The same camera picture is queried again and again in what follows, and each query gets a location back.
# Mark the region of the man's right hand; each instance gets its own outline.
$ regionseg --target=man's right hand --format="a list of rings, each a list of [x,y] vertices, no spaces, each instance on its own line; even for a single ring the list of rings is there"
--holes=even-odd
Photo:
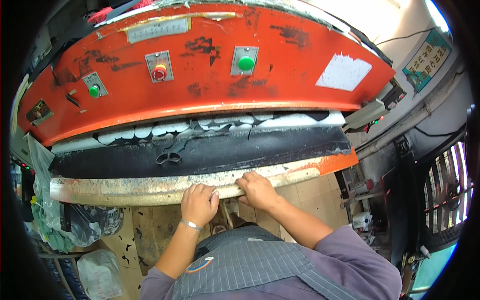
[[[239,201],[253,208],[269,212],[286,201],[276,193],[267,178],[258,175],[255,171],[244,173],[242,178],[238,178],[235,183],[245,191],[245,196],[241,196]]]

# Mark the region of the red emergency stop button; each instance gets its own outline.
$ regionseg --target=red emergency stop button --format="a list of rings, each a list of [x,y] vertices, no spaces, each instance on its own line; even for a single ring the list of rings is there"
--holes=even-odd
[[[157,65],[152,71],[152,77],[155,80],[164,80],[167,76],[167,68],[165,65]]]

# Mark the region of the plastic bag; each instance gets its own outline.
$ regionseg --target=plastic bag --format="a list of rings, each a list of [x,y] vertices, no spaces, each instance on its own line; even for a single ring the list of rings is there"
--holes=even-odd
[[[112,252],[98,249],[87,253],[78,260],[77,267],[85,294],[91,300],[123,295],[119,262]]]
[[[62,236],[68,237],[79,247],[87,247],[100,239],[102,234],[116,233],[123,220],[121,208],[95,207],[88,205],[70,205],[70,232],[63,231],[60,222],[60,202],[50,199],[51,173],[48,170],[55,155],[40,144],[30,133],[27,134],[28,148],[36,172],[34,192],[37,201],[42,203],[45,224]]]
[[[32,213],[42,241],[48,243],[53,250],[58,250],[63,253],[70,252],[75,247],[75,244],[68,236],[47,226],[45,222],[45,211],[42,207],[42,200],[35,196],[34,198],[35,199],[31,201]]]

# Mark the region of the green plastic bag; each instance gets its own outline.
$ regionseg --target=green plastic bag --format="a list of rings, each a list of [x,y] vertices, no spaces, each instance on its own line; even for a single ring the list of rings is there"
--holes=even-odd
[[[53,250],[58,250],[63,253],[70,252],[75,247],[72,240],[62,235],[61,232],[47,226],[47,215],[43,210],[42,198],[34,196],[30,203],[32,204],[33,218],[35,219],[42,240],[47,242]]]

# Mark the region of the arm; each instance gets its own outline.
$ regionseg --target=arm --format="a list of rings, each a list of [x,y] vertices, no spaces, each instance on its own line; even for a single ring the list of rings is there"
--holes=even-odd
[[[270,181],[255,172],[243,174],[235,183],[245,191],[239,198],[253,208],[268,213],[302,246],[314,249],[317,243],[333,232],[319,218],[292,205],[275,192]]]
[[[212,195],[214,189],[215,186],[203,184],[189,187],[181,200],[182,218],[202,228],[210,222],[217,212],[219,202],[218,192]],[[180,223],[155,267],[176,279],[192,263],[199,234],[198,230]]]

